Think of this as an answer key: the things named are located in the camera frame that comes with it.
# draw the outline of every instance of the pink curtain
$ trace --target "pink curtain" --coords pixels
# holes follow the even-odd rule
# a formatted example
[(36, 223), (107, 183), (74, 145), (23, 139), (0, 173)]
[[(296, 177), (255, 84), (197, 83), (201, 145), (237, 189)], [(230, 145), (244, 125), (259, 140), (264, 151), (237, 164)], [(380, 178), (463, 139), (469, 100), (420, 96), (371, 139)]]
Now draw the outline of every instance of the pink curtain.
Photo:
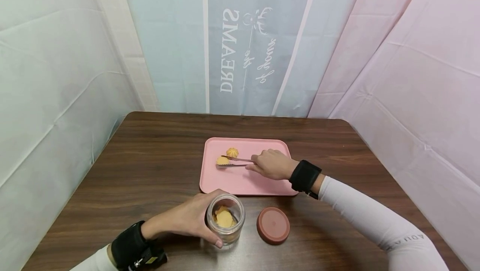
[(480, 270), (479, 0), (404, 0), (396, 25), (401, 0), (370, 1), (357, 0), (309, 116), (350, 122)]
[(357, 0), (323, 76), (310, 118), (328, 118), (410, 0)]

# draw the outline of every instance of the person's right hand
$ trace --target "person's right hand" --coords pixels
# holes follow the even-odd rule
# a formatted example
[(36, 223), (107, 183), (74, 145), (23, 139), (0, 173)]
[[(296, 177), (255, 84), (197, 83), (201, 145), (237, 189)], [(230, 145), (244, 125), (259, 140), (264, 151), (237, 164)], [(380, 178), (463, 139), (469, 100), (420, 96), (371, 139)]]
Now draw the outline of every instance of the person's right hand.
[(255, 162), (255, 165), (246, 166), (247, 170), (255, 171), (275, 180), (290, 179), (293, 170), (299, 164), (298, 161), (273, 149), (264, 150), (260, 155), (252, 155), (252, 160)]

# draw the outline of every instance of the pink tray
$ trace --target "pink tray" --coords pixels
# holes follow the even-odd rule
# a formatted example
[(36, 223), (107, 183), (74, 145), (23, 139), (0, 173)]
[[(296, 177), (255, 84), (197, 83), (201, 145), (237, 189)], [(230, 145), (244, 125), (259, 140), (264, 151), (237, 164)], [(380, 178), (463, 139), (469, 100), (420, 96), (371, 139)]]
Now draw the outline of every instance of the pink tray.
[(265, 149), (280, 150), (290, 157), (287, 145), (280, 140), (265, 140), (253, 138), (209, 138), (203, 151), (202, 174), (200, 189), (209, 193), (222, 189), (234, 195), (270, 195), (294, 196), (298, 192), (291, 188), (288, 180), (272, 180), (260, 174), (247, 170), (245, 167), (232, 167), (218, 170), (215, 167), (217, 158), (226, 155), (228, 148), (237, 148), (239, 158), (248, 158), (252, 154), (260, 154)]

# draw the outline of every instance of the white arm sleeve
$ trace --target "white arm sleeve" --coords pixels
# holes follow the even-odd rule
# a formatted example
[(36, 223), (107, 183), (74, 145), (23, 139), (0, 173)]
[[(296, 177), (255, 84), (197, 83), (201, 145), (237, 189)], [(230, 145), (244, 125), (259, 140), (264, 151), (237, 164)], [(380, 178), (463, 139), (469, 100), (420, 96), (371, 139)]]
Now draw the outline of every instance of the white arm sleeve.
[(448, 271), (425, 233), (369, 196), (326, 176), (318, 198), (387, 252), (389, 271)]
[(107, 247), (98, 250), (70, 271), (118, 271), (108, 257)]

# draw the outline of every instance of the person's left hand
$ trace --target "person's left hand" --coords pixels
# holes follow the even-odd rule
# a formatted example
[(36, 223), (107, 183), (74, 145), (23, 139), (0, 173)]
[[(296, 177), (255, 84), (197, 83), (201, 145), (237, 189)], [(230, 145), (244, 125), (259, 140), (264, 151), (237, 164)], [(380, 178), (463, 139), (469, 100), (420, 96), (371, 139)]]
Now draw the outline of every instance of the person's left hand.
[(192, 199), (163, 212), (142, 225), (142, 235), (153, 240), (161, 233), (170, 232), (182, 236), (198, 236), (222, 248), (222, 240), (205, 224), (205, 212), (210, 202), (226, 192), (218, 189), (209, 194), (197, 194)]

